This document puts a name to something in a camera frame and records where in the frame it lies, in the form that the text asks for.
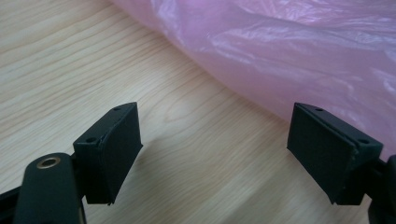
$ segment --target plastic bag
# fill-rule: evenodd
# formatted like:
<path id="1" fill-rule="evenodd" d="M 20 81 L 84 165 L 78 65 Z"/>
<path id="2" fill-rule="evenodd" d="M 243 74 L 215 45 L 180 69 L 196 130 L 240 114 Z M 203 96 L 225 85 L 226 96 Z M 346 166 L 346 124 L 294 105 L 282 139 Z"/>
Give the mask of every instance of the plastic bag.
<path id="1" fill-rule="evenodd" d="M 321 106 L 396 153 L 396 1 L 113 1 L 281 118 Z"/>

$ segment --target plastic sheet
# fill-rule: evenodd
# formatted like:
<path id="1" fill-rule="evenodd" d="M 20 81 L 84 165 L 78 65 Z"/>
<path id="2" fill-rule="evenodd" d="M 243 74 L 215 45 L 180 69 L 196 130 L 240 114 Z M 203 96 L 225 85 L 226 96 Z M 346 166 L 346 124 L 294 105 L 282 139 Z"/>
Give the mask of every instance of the plastic sheet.
<path id="1" fill-rule="evenodd" d="M 396 1 L 113 1 L 281 118 L 321 106 L 396 153 Z"/>

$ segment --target black bracket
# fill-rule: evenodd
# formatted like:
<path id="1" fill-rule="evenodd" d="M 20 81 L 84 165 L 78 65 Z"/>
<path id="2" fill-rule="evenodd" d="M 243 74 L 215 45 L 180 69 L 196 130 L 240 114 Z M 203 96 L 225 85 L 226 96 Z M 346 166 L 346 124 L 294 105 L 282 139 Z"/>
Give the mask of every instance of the black bracket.
<path id="1" fill-rule="evenodd" d="M 86 223 L 84 196 L 114 203 L 142 148 L 137 104 L 111 109 L 73 146 L 26 167 L 21 187 L 0 195 L 0 223 Z"/>
<path id="2" fill-rule="evenodd" d="M 288 149 L 337 204 L 372 198 L 370 223 L 396 223 L 396 156 L 379 159 L 382 144 L 322 108 L 296 103 Z"/>

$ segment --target metal ring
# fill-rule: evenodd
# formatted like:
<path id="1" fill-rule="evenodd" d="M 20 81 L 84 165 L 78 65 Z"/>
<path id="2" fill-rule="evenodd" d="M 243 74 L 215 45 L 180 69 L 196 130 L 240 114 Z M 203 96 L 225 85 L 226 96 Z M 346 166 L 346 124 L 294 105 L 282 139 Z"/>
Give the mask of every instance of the metal ring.
<path id="1" fill-rule="evenodd" d="M 37 168 L 38 169 L 48 169 L 53 166 L 56 166 L 59 162 L 61 162 L 61 159 L 59 157 L 49 157 L 49 158 L 46 158 L 46 159 L 40 161 L 37 164 Z"/>

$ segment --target light wood tabletop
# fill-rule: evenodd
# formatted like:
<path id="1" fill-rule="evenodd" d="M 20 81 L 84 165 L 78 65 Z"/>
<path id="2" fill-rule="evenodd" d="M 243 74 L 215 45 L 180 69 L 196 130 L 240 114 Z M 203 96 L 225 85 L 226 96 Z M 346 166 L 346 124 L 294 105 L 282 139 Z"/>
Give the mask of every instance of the light wood tabletop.
<path id="1" fill-rule="evenodd" d="M 106 0 L 3 0 L 0 191 L 114 106 L 137 102 L 142 148 L 88 223 L 367 223 L 331 205 L 286 149 L 289 124 L 225 88 Z"/>

